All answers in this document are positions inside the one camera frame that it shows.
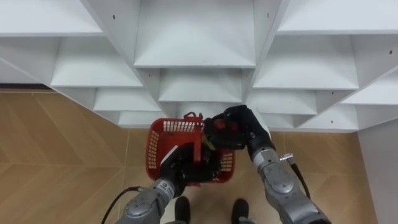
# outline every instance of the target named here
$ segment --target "wooden floor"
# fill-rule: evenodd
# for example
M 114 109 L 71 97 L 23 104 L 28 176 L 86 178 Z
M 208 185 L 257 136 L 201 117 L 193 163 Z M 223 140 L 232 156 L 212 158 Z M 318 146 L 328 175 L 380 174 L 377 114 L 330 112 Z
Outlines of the wooden floor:
M 147 130 L 121 129 L 56 93 L 0 93 L 0 223 L 100 223 L 121 189 L 148 186 Z M 377 223 L 356 134 L 272 133 L 293 152 L 314 201 L 333 223 Z M 258 223 L 280 223 L 246 152 L 226 184 L 188 188 L 192 223 L 229 223 L 245 198 Z M 111 212 L 114 223 L 131 193 Z M 162 222 L 173 219 L 174 201 Z

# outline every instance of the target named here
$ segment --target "white shelf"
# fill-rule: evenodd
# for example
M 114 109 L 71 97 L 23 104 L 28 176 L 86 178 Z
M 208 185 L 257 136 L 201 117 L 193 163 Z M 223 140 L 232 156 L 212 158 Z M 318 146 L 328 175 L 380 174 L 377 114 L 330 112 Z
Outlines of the white shelf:
M 261 114 L 268 128 L 271 129 L 291 129 L 294 128 L 294 116 L 289 114 Z
M 0 83 L 40 83 L 0 58 Z
M 358 105 L 356 106 L 360 129 L 365 129 L 398 118 L 398 106 Z
M 122 111 L 118 124 L 124 128 L 150 128 L 159 118 L 166 118 L 166 115 L 161 111 Z
M 398 105 L 398 73 L 375 81 L 342 103 L 354 105 Z
M 159 101 L 242 102 L 241 69 L 165 69 Z
M 94 108 L 96 88 L 54 88 L 57 92 L 66 96 L 67 98 L 76 101 L 78 104 L 92 110 Z
M 119 111 L 96 111 L 100 116 L 107 119 L 108 121 L 118 125 L 120 112 Z
M 253 2 L 142 1 L 137 67 L 256 65 Z
M 253 90 L 246 104 L 260 113 L 317 113 L 315 92 L 309 90 Z
M 1 36 L 103 35 L 80 0 L 2 0 Z
M 298 128 L 357 131 L 358 120 L 355 106 L 336 105 L 313 119 L 304 122 Z
M 358 89 L 349 36 L 277 36 L 253 87 Z
M 189 112 L 195 112 L 197 116 L 202 113 L 204 118 L 212 118 L 218 115 L 233 103 L 179 103 L 177 105 L 177 117 L 182 118 Z
M 398 34 L 398 1 L 290 1 L 278 34 Z
M 95 111 L 162 111 L 147 90 L 141 88 L 99 88 Z
M 398 0 L 0 0 L 0 19 L 0 81 L 125 128 L 240 104 L 272 131 L 398 118 Z
M 67 37 L 61 41 L 52 86 L 142 87 L 105 37 Z

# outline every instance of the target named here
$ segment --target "red basket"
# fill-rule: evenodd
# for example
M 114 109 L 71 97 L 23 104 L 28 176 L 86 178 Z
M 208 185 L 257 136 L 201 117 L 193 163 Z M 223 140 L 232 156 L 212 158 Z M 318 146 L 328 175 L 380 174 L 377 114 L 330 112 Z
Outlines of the red basket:
M 194 162 L 200 161 L 202 130 L 203 119 L 201 116 L 196 116 L 193 112 L 186 114 L 183 119 L 161 118 L 154 121 L 148 133 L 146 147 L 146 171 L 148 176 L 155 180 L 159 173 L 160 162 L 176 145 L 194 142 Z M 221 172 L 218 177 L 213 179 L 212 183 L 229 181 L 234 173 L 234 168 L 234 151 L 223 154 Z

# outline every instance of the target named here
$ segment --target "foot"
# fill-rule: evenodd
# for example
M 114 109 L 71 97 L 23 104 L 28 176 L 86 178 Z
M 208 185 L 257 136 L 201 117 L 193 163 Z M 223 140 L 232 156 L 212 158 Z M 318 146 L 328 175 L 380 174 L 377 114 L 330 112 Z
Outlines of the foot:
M 239 217 L 249 217 L 249 204 L 244 199 L 237 199 L 234 203 L 231 216 L 232 224 L 239 224 Z
M 177 199 L 174 206 L 175 220 L 184 221 L 189 224 L 191 220 L 191 206 L 189 200 L 182 196 Z

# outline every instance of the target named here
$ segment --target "shelf compartment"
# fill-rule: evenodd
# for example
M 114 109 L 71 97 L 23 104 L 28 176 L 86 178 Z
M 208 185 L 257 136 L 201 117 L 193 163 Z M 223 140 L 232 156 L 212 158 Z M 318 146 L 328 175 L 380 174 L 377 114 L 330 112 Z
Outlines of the shelf compartment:
M 108 121 L 118 125 L 120 112 L 119 111 L 95 111 L 95 113 L 99 114 L 101 117 L 107 119 Z
M 143 88 L 99 88 L 95 111 L 162 111 Z
M 14 67 L 10 63 L 0 58 L 0 83 L 40 83 L 26 72 Z
M 398 106 L 357 105 L 359 129 L 369 128 L 398 118 Z
M 260 113 L 317 114 L 315 92 L 310 90 L 253 90 L 246 104 Z
M 95 97 L 96 97 L 96 88 L 54 88 L 55 91 L 61 93 L 67 98 L 77 102 L 78 104 L 88 108 L 89 110 L 93 110 Z
M 166 115 L 161 111 L 122 111 L 118 124 L 123 128 L 150 128 L 159 118 Z
M 261 113 L 261 117 L 271 131 L 292 131 L 300 121 L 309 119 L 312 116 Z
M 242 102 L 242 70 L 222 68 L 165 69 L 159 101 Z
M 278 29 L 278 34 L 290 35 L 396 33 L 396 0 L 290 1 Z
M 195 112 L 197 115 L 202 113 L 204 118 L 212 118 L 224 112 L 226 108 L 236 105 L 236 103 L 177 103 L 177 117 L 182 118 L 189 112 Z
M 277 36 L 253 87 L 358 89 L 349 36 Z
M 0 1 L 0 21 L 3 37 L 103 35 L 79 0 Z
M 145 0 L 137 67 L 254 68 L 253 2 Z
M 324 131 L 357 131 L 356 108 L 351 105 L 336 105 L 324 113 L 299 125 L 300 129 L 323 129 Z
M 105 37 L 67 37 L 60 43 L 51 81 L 67 87 L 142 87 Z
M 398 105 L 398 72 L 375 81 L 342 103 L 354 105 Z
M 271 131 L 275 129 L 294 128 L 293 115 L 261 113 L 261 116 Z

